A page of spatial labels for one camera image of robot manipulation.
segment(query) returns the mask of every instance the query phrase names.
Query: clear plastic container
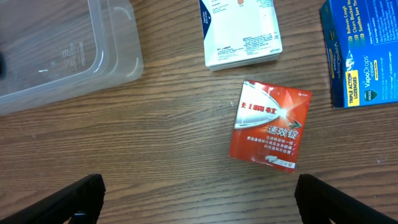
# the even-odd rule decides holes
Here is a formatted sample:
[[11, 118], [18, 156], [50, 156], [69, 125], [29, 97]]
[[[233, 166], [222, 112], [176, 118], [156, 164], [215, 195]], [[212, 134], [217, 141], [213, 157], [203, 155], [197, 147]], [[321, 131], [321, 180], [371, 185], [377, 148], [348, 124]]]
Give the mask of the clear plastic container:
[[128, 0], [0, 0], [0, 114], [138, 79]]

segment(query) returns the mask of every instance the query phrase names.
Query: wooden table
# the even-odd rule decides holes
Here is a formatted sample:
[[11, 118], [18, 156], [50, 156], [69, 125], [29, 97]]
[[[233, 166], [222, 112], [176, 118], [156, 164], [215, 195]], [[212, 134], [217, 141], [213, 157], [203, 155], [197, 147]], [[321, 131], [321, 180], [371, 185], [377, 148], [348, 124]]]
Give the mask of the wooden table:
[[[398, 104], [332, 108], [323, 0], [275, 0], [278, 61], [220, 72], [204, 65], [197, 0], [131, 2], [139, 81], [0, 118], [0, 217], [100, 173], [99, 223], [301, 223], [310, 173], [398, 218]], [[228, 158], [245, 78], [313, 91], [294, 174]]]

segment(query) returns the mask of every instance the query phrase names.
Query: red box top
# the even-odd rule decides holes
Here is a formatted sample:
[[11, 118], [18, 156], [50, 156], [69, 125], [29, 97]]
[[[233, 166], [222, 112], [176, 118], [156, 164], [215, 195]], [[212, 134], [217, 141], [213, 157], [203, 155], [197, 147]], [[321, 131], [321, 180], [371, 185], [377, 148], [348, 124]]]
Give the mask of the red box top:
[[311, 97], [305, 90], [244, 81], [229, 156], [293, 172]]

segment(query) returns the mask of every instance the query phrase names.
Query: white medicine box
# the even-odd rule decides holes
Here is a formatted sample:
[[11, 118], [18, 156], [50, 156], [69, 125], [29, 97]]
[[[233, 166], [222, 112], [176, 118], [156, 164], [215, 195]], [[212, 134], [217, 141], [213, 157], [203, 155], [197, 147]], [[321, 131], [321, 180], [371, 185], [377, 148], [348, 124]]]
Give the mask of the white medicine box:
[[199, 0], [210, 70], [276, 60], [282, 41], [272, 0]]

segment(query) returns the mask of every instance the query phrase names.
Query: vapodrops box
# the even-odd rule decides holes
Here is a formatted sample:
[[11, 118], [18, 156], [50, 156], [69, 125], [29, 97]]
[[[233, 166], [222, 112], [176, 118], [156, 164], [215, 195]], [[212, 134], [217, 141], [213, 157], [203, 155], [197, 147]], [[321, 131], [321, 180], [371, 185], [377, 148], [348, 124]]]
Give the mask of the vapodrops box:
[[282, 42], [272, 0], [199, 0], [205, 61], [221, 70], [276, 60]]
[[398, 1], [328, 0], [320, 9], [335, 108], [398, 101]]

